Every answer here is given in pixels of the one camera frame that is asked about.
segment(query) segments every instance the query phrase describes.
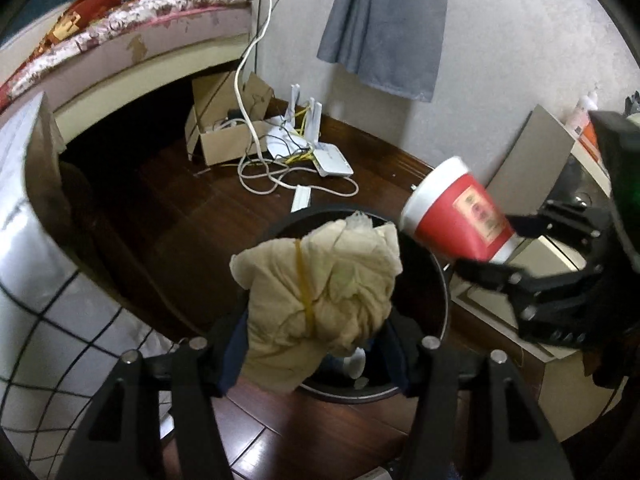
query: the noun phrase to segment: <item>black trash can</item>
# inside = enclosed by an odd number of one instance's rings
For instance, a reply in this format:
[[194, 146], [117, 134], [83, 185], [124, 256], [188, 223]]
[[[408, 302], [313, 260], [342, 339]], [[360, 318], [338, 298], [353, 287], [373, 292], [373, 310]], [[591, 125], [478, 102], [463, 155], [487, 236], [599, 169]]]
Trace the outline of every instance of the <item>black trash can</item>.
[[[309, 207], [287, 216], [262, 238], [302, 238], [312, 230], [338, 219], [362, 211], [373, 220], [374, 226], [390, 220], [366, 208], [345, 205]], [[403, 271], [396, 278], [391, 298], [393, 307], [405, 316], [413, 317], [425, 336], [444, 338], [449, 322], [449, 283], [436, 257], [412, 238], [398, 232], [400, 259]], [[309, 395], [327, 402], [363, 404], [386, 399], [397, 394], [390, 382], [382, 356], [375, 344], [367, 351], [367, 364], [363, 373], [369, 382], [356, 389], [354, 381], [335, 373], [318, 371], [309, 377], [301, 389]]]

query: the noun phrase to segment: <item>white object in trash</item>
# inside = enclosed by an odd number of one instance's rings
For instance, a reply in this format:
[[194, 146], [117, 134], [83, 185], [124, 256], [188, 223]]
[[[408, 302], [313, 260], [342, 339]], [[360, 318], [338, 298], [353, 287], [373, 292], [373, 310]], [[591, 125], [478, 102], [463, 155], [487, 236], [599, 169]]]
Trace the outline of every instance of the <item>white object in trash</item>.
[[342, 360], [342, 373], [351, 379], [359, 379], [364, 373], [365, 364], [367, 364], [367, 355], [362, 348], [358, 347], [351, 357], [345, 357]]
[[[391, 312], [402, 272], [395, 225], [373, 227], [363, 213], [328, 222], [300, 242], [268, 240], [232, 256], [229, 266], [236, 283], [251, 290], [242, 374], [282, 393], [300, 386], [327, 354], [353, 355], [359, 341], [373, 338]], [[301, 266], [314, 298], [312, 331], [301, 300]]]
[[591, 122], [589, 112], [597, 109], [598, 94], [595, 90], [592, 90], [587, 95], [580, 97], [574, 111], [571, 112], [571, 115], [564, 123], [564, 127], [577, 139]]

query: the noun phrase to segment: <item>printed label on cup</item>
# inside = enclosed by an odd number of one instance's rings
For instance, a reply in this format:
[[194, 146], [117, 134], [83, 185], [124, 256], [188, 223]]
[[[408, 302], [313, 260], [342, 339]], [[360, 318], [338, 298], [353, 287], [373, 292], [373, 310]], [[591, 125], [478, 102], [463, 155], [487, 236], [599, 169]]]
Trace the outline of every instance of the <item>printed label on cup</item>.
[[489, 246], [506, 227], [504, 219], [474, 187], [467, 187], [453, 203]]

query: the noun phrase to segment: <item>beige cloth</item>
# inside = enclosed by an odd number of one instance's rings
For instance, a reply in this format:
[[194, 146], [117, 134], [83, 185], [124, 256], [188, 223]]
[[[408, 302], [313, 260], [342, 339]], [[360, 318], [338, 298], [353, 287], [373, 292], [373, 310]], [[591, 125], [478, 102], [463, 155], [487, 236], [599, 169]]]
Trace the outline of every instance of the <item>beige cloth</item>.
[[327, 353], [350, 356], [374, 336], [402, 272], [396, 227], [373, 228], [359, 212], [309, 233], [300, 248], [314, 327], [301, 298], [295, 240], [269, 240], [231, 258], [234, 279], [250, 289], [242, 374], [276, 392], [293, 391]]

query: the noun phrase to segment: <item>gray panel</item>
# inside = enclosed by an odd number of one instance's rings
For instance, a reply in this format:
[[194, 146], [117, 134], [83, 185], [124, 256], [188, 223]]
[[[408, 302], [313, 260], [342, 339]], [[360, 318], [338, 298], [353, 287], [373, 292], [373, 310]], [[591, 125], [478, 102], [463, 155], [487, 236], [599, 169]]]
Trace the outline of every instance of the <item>gray panel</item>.
[[[121, 354], [125, 350], [136, 348], [147, 337], [149, 330], [150, 327], [142, 323], [133, 314], [123, 311], [113, 324], [105, 330], [104, 334], [95, 341], [95, 344], [109, 352]], [[167, 352], [171, 346], [170, 343], [167, 345], [168, 340], [165, 338], [162, 339], [162, 342], [165, 348], [159, 349], [158, 353]]]
[[536, 106], [487, 191], [505, 213], [526, 215], [537, 211], [555, 185], [574, 143], [556, 118]]
[[15, 381], [27, 386], [55, 388], [85, 347], [78, 339], [40, 323], [20, 359]]

